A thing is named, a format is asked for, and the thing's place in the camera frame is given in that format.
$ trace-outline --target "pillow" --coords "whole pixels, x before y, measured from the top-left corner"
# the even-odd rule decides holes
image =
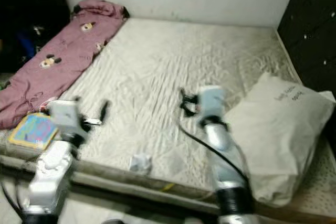
[[[333,108],[319,93],[264,73],[226,114],[246,156],[257,201],[271,206],[291,201]]]

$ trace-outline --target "pink blanket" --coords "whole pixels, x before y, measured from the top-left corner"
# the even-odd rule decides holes
[[[126,21],[123,6],[103,0],[83,0],[74,10],[70,24],[0,91],[0,129],[15,127],[27,112],[59,97]]]

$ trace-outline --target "bed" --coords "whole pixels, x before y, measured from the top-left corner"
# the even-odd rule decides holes
[[[178,88],[195,91],[207,83],[220,84],[227,90],[229,110],[265,71],[300,82],[271,28],[129,19],[61,96],[81,96],[81,111],[91,118],[98,116],[104,99],[112,104],[106,124],[92,130],[80,151],[74,181],[215,212],[206,150],[179,132],[175,124]],[[195,121],[183,124],[202,136]],[[9,134],[0,132],[5,164],[17,167],[21,160],[36,155],[8,144]],[[128,171],[130,158],[137,153],[151,155],[149,176]],[[293,215],[288,217],[293,212],[297,221],[327,223],[327,217],[336,217],[334,171],[330,146],[322,138],[292,203],[276,210],[258,205],[258,213],[280,219],[287,215],[293,220]]]

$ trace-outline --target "floor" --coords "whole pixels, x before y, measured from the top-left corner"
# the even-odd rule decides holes
[[[5,177],[7,190],[14,197],[13,179]],[[21,199],[27,196],[27,183],[19,187]],[[8,204],[2,190],[0,191],[0,224],[19,224],[20,219]],[[128,205],[93,198],[83,194],[70,193],[60,219],[60,224],[98,224],[111,219],[120,219],[127,224],[200,224],[201,222],[188,218],[177,219],[170,216],[158,215],[153,212],[138,210]],[[262,218],[260,224],[289,224],[285,222]]]

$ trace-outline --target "colorful book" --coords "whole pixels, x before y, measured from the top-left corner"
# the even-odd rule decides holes
[[[56,133],[57,128],[49,116],[33,113],[21,120],[8,140],[13,144],[44,150]]]

